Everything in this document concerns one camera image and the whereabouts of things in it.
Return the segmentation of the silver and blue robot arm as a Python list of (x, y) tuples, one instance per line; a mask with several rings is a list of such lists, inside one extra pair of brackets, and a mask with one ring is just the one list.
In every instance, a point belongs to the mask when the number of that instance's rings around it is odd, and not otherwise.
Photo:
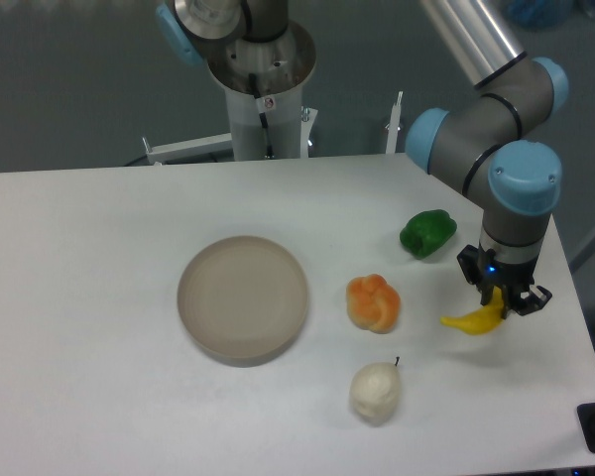
[[(565, 102), (563, 69), (531, 58), (487, 1), (425, 1), (432, 25), (478, 98), (451, 113), (418, 116), (406, 136), (408, 157), (483, 211), (477, 245), (458, 263), (488, 303), (504, 312), (542, 309), (550, 292), (534, 271), (561, 187), (561, 163), (548, 146), (526, 140)], [(301, 90), (316, 53), (310, 34), (284, 1), (166, 1), (156, 10), (163, 36), (187, 64), (205, 63), (227, 100), (234, 157), (301, 158), (307, 153)]]

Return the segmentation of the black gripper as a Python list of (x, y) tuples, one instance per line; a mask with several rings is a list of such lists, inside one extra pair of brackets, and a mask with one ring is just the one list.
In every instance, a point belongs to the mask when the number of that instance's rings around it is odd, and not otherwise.
[(512, 312), (528, 315), (540, 311), (552, 299), (549, 290), (533, 285), (537, 259), (535, 246), (485, 248), (468, 244), (457, 255), (462, 274), (479, 292), (482, 305), (491, 302), (495, 287), (501, 288), (503, 318)]

